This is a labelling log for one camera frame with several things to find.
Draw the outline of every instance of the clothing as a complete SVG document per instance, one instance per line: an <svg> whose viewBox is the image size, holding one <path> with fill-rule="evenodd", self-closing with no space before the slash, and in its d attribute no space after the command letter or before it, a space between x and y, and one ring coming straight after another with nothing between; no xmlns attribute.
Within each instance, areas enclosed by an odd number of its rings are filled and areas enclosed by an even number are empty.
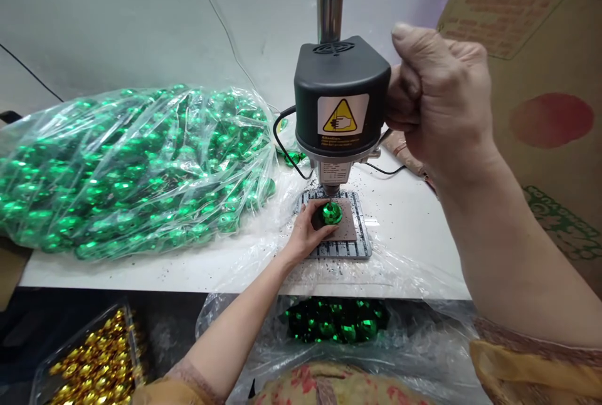
<svg viewBox="0 0 602 405"><path fill-rule="evenodd" d="M494 404L602 404L602 350L565 347L504 329L484 319L475 322L481 339L470 355L483 389ZM217 405L202 376L186 360L168 374L138 389L133 405ZM373 376L353 367L305 364L267 382L253 405L407 404L432 402L401 381Z"/></svg>

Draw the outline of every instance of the patterned sleeve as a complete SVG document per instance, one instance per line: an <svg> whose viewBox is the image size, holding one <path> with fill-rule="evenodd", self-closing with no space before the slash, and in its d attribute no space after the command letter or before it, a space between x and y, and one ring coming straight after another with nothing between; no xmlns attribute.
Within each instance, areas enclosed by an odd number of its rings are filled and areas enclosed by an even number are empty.
<svg viewBox="0 0 602 405"><path fill-rule="evenodd" d="M138 388L132 396L132 405L221 405L224 402L186 358L165 377Z"/></svg>
<svg viewBox="0 0 602 405"><path fill-rule="evenodd" d="M470 356L494 404L602 404L602 350L533 339L482 318L475 326L481 339Z"/></svg>

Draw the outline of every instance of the black cable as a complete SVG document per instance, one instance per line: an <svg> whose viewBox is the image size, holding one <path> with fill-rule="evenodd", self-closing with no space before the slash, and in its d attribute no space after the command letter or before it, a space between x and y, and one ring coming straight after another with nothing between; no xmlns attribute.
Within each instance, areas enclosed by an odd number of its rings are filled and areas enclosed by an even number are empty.
<svg viewBox="0 0 602 405"><path fill-rule="evenodd" d="M303 174L303 172L299 169L299 167L297 167L297 164L294 163L293 160L290 158L288 151L284 148L284 145L282 145L282 142L278 138L278 123L280 123L280 121L282 121L283 118L288 117L291 113L294 113L296 111L297 111L297 109L295 108L295 106L292 106L292 107L289 107L288 109L280 112L280 115L276 118L276 121L274 122L274 138L276 139L276 143L278 144L280 149L282 149L282 152L284 153L284 155L287 157L287 159L290 161L290 163L293 164L295 170L297 170L297 172L301 175L301 177L303 179L310 179L312 177L312 173L314 172L314 170L311 170L309 172L309 175L305 176Z"/></svg>
<svg viewBox="0 0 602 405"><path fill-rule="evenodd" d="M399 167L399 168L398 168L397 170L395 170L395 171L392 171L392 172L386 172L385 170L381 170L379 167L377 167L377 166L374 166L374 165L372 165L372 164L370 164L370 163L368 163L368 162L366 163L366 165L369 165L369 166L371 166L371 167L372 167L374 170L377 170L377 171L379 171L380 173L383 173L383 174L388 174L388 175L397 174L397 173L399 173L400 171L402 171L402 170L403 170L403 169L406 167L406 166L401 166L401 167Z"/></svg>
<svg viewBox="0 0 602 405"><path fill-rule="evenodd" d="M41 79L40 79L39 77L37 77L37 76L34 74L34 72L33 72L33 71L31 71L31 70L30 70L30 69L29 69L27 66L25 66L25 64L24 64L24 63L23 63L21 60L19 60L15 54L13 54L12 52L10 52L10 51L9 51L9 50L8 50L8 49L7 49L7 48L6 48L6 47L5 47L3 44L2 44L2 43L0 43L0 48L2 48L4 51L6 51L6 53L7 53L9 56L11 56L12 58L14 58L14 59L15 59L15 60L16 60L16 61L19 63L19 65L21 65L23 68L25 68L25 69L27 70L27 72L28 72L30 75L32 75L33 77L35 77L35 78L36 78L36 80L42 84L42 87L44 87L44 88L45 88L45 89L47 89L47 90L48 90L50 93L52 93L52 94L55 96L55 98L56 98L56 99L58 99L60 102L65 102L65 101L63 101L63 100L60 98L60 96L58 96L58 95L57 95L55 92L53 92L52 90L50 90L50 89L48 88L48 85L46 85L45 83L43 83L43 82L41 81Z"/></svg>

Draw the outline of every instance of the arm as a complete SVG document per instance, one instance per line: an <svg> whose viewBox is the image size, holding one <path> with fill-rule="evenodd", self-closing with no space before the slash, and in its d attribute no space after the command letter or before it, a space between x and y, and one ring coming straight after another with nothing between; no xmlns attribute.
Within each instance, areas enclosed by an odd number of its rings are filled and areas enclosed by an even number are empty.
<svg viewBox="0 0 602 405"><path fill-rule="evenodd" d="M213 392L226 398L242 371L255 338L288 274L333 232L336 226L314 231L311 217L327 200L305 205L286 247L213 322L186 354Z"/></svg>
<svg viewBox="0 0 602 405"><path fill-rule="evenodd" d="M479 314L531 337L602 347L602 302L539 226L494 144L484 48L405 24L393 44L404 63L387 123L406 132L437 186Z"/></svg>

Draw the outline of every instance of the metal grid base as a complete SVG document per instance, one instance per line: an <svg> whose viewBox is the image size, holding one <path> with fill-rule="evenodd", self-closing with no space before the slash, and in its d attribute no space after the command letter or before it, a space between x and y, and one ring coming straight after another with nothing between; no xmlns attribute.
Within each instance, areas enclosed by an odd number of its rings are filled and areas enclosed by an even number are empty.
<svg viewBox="0 0 602 405"><path fill-rule="evenodd" d="M352 260L366 260L372 256L372 246L368 238L366 222L362 207L359 205L359 196L357 192L341 190L335 195L336 198L349 198L351 203L351 213L353 214L353 226L356 227L357 239L355 242L348 241L326 241L316 247L308 256L309 258L345 258ZM323 190L313 189L303 192L297 204L297 212L301 209L301 204L311 199L328 198Z"/></svg>

